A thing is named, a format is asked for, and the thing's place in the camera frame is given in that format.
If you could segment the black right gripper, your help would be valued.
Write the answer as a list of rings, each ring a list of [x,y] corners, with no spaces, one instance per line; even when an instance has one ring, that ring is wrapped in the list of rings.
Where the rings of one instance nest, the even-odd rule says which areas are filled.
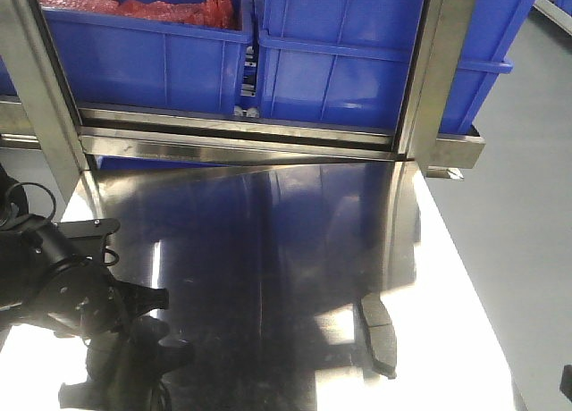
[[[562,368],[559,391],[569,401],[572,401],[572,364],[564,365]]]

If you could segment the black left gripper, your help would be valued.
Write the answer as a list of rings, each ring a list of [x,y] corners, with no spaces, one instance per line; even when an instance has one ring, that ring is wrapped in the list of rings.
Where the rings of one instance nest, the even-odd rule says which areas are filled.
[[[38,325],[66,335],[93,338],[130,326],[129,315],[170,306],[167,289],[117,281],[86,259],[52,276],[38,293]]]

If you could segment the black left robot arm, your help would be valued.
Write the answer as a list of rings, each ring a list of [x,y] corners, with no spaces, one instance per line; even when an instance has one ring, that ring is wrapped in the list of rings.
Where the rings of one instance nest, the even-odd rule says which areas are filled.
[[[55,223],[33,214],[26,183],[1,173],[1,327],[30,324],[91,339],[128,331],[134,320],[169,306],[166,289],[113,276],[113,218]]]

